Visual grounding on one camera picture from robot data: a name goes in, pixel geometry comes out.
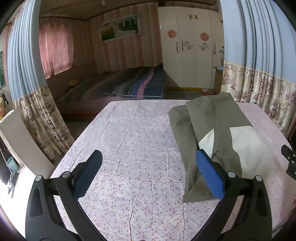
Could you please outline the far bed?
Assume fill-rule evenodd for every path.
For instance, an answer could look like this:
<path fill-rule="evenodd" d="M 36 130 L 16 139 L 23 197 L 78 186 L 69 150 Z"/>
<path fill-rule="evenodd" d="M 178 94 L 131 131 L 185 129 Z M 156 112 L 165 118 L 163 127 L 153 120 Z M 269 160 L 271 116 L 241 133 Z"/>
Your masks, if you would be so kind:
<path fill-rule="evenodd" d="M 55 98 L 61 114 L 98 114 L 112 101 L 164 99 L 163 64 L 104 72 L 79 80 Z"/>

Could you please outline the pink floral bed sheet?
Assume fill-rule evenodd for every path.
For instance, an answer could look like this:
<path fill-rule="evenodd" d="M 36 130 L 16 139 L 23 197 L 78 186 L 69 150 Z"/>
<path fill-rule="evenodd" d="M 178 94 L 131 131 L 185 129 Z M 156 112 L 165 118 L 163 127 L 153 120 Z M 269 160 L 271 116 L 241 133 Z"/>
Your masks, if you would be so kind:
<path fill-rule="evenodd" d="M 216 207 L 215 200 L 182 202 L 185 172 L 168 117 L 181 104 L 108 104 L 55 169 L 59 177 L 102 152 L 102 166 L 80 204 L 107 240 L 191 240 Z"/>

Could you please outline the pink window curtain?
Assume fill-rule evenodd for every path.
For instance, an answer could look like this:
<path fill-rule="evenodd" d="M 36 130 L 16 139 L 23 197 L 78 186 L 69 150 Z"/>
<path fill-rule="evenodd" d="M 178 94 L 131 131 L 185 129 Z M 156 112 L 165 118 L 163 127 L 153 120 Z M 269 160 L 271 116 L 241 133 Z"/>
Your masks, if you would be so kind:
<path fill-rule="evenodd" d="M 74 62 L 72 23 L 59 19 L 41 19 L 39 47 L 46 79 L 72 68 Z"/>

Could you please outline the blue floral curtain right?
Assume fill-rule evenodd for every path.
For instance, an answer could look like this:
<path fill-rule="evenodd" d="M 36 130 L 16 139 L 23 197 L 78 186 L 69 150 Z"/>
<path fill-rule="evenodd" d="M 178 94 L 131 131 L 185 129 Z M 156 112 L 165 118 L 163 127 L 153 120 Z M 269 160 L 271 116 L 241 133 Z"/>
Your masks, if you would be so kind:
<path fill-rule="evenodd" d="M 295 30 L 274 1 L 221 1 L 221 90 L 256 104 L 290 136 L 295 128 Z"/>

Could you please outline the wooden side table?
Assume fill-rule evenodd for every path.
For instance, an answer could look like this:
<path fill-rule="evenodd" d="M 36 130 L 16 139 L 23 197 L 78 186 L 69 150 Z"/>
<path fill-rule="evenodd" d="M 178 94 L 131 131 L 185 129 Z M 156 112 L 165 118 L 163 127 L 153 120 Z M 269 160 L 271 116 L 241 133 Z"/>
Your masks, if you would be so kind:
<path fill-rule="evenodd" d="M 215 94 L 219 94 L 222 86 L 223 69 L 217 66 L 214 66 L 214 69 L 215 69 L 214 90 L 215 90 Z"/>

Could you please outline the blue floral curtain left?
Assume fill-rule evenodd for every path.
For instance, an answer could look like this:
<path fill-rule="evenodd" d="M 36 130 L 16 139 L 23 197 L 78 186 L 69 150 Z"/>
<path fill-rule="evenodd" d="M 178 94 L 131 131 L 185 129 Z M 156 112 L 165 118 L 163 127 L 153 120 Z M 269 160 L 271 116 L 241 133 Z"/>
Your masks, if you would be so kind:
<path fill-rule="evenodd" d="M 8 81 L 11 98 L 31 137 L 50 160 L 74 143 L 50 92 L 42 68 L 38 26 L 40 1 L 25 1 L 8 38 Z"/>

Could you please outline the white cabinet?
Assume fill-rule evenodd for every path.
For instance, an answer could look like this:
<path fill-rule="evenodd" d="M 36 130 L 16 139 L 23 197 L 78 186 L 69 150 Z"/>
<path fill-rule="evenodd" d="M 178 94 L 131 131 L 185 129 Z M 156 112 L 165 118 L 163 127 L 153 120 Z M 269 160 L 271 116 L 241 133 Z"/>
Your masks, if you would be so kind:
<path fill-rule="evenodd" d="M 35 175 L 50 177 L 54 165 L 31 137 L 17 109 L 9 111 L 1 120 L 1 138 L 19 164 Z"/>

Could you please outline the striped blue pink blanket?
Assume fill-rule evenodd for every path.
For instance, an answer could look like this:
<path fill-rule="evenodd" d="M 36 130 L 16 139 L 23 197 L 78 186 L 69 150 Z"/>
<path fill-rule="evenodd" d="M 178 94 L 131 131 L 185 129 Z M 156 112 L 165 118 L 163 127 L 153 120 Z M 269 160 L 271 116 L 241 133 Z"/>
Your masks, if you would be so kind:
<path fill-rule="evenodd" d="M 163 64 L 114 72 L 100 89 L 100 96 L 124 99 L 164 99 L 166 73 Z"/>

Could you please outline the blue floral curtain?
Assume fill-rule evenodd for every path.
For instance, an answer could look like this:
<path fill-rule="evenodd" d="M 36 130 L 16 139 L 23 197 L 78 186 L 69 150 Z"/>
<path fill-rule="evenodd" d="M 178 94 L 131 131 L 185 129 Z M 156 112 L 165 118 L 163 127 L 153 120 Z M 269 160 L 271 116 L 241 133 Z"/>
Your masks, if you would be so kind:
<path fill-rule="evenodd" d="M 295 30 L 274 1 L 221 1 L 221 90 L 256 104 L 290 136 L 295 128 Z"/>
<path fill-rule="evenodd" d="M 38 26 L 40 1 L 25 1 L 8 38 L 8 81 L 11 98 L 31 137 L 50 160 L 74 143 L 50 92 L 42 68 Z"/>

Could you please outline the framed wall picture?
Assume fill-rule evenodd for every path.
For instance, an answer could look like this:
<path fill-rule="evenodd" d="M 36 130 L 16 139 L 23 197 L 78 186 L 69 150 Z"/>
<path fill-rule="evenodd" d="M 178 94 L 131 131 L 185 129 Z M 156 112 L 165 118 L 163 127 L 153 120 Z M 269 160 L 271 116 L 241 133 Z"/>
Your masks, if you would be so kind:
<path fill-rule="evenodd" d="M 106 21 L 99 27 L 99 36 L 104 43 L 141 35 L 140 14 L 127 15 Z"/>

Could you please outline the white wardrobe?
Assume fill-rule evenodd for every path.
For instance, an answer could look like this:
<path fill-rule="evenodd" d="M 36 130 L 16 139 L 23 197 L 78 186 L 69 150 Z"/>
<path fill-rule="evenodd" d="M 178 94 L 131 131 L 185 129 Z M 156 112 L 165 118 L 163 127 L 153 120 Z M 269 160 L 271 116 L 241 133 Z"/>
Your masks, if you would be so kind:
<path fill-rule="evenodd" d="M 158 8 L 166 85 L 213 88 L 224 47 L 221 13 L 182 6 Z"/>

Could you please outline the grey and white jacket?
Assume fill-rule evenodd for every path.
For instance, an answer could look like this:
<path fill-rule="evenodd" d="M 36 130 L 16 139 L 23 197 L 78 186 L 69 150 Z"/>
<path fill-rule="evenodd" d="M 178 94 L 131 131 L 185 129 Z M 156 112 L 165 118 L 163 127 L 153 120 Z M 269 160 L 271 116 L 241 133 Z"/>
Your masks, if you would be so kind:
<path fill-rule="evenodd" d="M 185 167 L 184 203 L 215 199 L 196 165 L 199 149 L 239 177 L 271 177 L 273 164 L 267 145 L 229 93 L 174 106 L 169 119 Z"/>

